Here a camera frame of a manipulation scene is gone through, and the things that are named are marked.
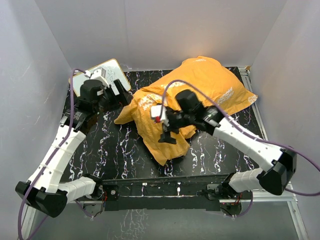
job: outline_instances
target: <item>metal frame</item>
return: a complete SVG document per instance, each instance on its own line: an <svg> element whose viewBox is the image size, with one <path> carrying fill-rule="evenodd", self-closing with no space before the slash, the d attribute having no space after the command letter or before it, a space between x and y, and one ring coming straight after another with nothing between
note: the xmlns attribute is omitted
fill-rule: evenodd
<svg viewBox="0 0 320 240"><path fill-rule="evenodd" d="M250 80L250 74L248 73L248 71L245 68L240 68L238 67L240 75L241 75L241 79L243 81L243 85L246 89L250 90L251 92L252 90L252 86L251 86L251 80ZM252 109L254 112L254 115L257 118L257 122L259 125L259 128L261 130L262 133L262 138L268 140L268 136L264 127L264 124L262 122L262 118L258 109L258 105L255 102L252 105ZM287 188L290 188L293 190L293 186L291 184L291 182L289 182L289 184L287 185ZM298 235L298 239L299 240L308 240L308 234L304 225L304 222L302 220L299 208L298 208L298 200L297 197L294 193L290 193L288 191L283 192L283 194L281 196L273 196L273 198L270 199L272 202L278 202L278 201L286 201L291 213L291 218L296 230L296 233Z"/></svg>
<svg viewBox="0 0 320 240"><path fill-rule="evenodd" d="M248 90L250 90L252 92L251 80L250 80L250 76L248 74L248 71L245 68L239 67L238 69L239 69L241 79L243 81L245 88L247 88ZM263 125L262 118L261 118L257 103L255 102L251 107L252 107L254 115L257 119L259 128L262 133L262 137L264 139L268 140L267 133L266 133L265 127ZM291 183L288 184L288 188L293 189ZM241 201L242 202L250 202L250 200L248 200L248 199L243 199ZM293 224L295 226L295 229L296 229L296 232L298 235L298 239L299 240L308 240L309 239L307 232L306 232L306 229L305 229L305 225L303 223L303 220L302 220L300 212L299 212L297 198L296 198L295 194L292 194L290 192L285 191L281 196L275 196L275 195L272 195L272 194L266 192L265 190L254 190L253 191L253 201L254 202L287 202L290 213L291 213L292 221L293 221ZM96 201L96 200L84 200L84 201L79 201L79 202L81 204L101 204L101 201ZM230 202L234 202L234 200L221 199L220 202L221 203L230 203ZM30 234L35 214L36 214L35 209L33 209L32 207L26 208L25 216L24 216L24 220L23 220L24 224L22 226L22 233L23 233L24 238L26 238Z"/></svg>

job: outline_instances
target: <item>black marble table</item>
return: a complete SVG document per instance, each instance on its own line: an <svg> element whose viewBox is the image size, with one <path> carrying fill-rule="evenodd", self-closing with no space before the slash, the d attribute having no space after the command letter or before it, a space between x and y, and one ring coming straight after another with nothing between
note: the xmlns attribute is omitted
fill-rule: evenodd
<svg viewBox="0 0 320 240"><path fill-rule="evenodd" d="M228 67L240 81L237 67ZM168 74L170 70L127 72L132 94ZM98 123L88 134L67 166L61 178L69 182L83 174L93 174L102 179L156 178L164 176L190 176L228 174L257 167L248 156L205 132L197 131L188 141L186 156L168 160L165 166L153 158L143 139L137 133L134 121L124 125L114 124L121 109L100 115ZM251 107L233 115L235 120L261 136L261 131Z"/></svg>

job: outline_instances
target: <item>crumpled fabric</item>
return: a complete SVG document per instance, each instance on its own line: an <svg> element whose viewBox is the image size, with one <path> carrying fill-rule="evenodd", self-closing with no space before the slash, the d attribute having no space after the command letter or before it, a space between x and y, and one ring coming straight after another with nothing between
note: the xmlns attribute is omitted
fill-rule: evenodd
<svg viewBox="0 0 320 240"><path fill-rule="evenodd" d="M181 66L174 69L149 86L136 91L133 100L125 106L115 124L126 124L134 121L138 134L149 149L155 160L160 165L165 165L167 160L187 154L189 144L186 139L191 138L196 132L193 125L180 128L179 133L171 133L176 139L176 144L159 143L162 125L155 124L150 117L150 107L160 104L164 89L173 80L180 79L193 84L207 96L219 104L229 115L235 114L253 104L258 96L247 90L238 78L228 69L209 57L198 56L185 60ZM186 89L195 92L203 105L211 103L200 93L181 82L173 83L167 93L165 106L173 110L181 110L175 96Z"/></svg>

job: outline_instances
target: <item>white wall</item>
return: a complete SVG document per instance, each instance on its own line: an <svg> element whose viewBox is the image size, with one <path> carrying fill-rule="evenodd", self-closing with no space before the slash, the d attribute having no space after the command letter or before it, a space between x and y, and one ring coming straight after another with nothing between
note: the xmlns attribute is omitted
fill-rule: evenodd
<svg viewBox="0 0 320 240"><path fill-rule="evenodd" d="M116 58L173 69L198 55L251 65L286 0L35 0L71 67Z"/></svg>
<svg viewBox="0 0 320 240"><path fill-rule="evenodd" d="M320 1L288 1L251 68L253 90L271 140L320 164ZM300 192L320 191L320 174L303 158L292 178ZM320 197L298 197L310 239L320 234Z"/></svg>
<svg viewBox="0 0 320 240"><path fill-rule="evenodd" d="M70 67L34 0L0 0L0 239L17 239L26 181L56 134Z"/></svg>

